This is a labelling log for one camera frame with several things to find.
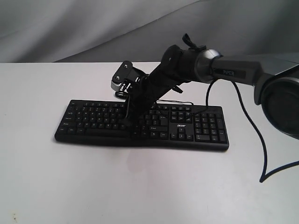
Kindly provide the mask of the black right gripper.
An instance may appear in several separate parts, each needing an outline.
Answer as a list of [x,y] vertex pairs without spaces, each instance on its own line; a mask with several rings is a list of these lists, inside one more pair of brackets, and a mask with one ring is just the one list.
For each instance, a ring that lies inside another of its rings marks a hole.
[[[126,80],[131,86],[127,88],[124,117],[118,120],[118,124],[126,127],[133,125],[132,135],[149,135],[150,115],[145,112],[167,92],[190,82],[175,72],[165,71],[160,67],[149,74],[133,67]],[[133,117],[139,117],[134,124]]]

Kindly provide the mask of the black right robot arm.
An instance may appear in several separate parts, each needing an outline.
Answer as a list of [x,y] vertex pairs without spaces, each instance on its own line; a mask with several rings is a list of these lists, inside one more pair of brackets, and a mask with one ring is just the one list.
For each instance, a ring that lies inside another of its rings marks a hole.
[[254,102],[268,121],[299,136],[299,63],[275,56],[223,56],[214,49],[169,47],[160,64],[133,87],[125,123],[130,125],[157,100],[182,83],[227,80],[254,88]]

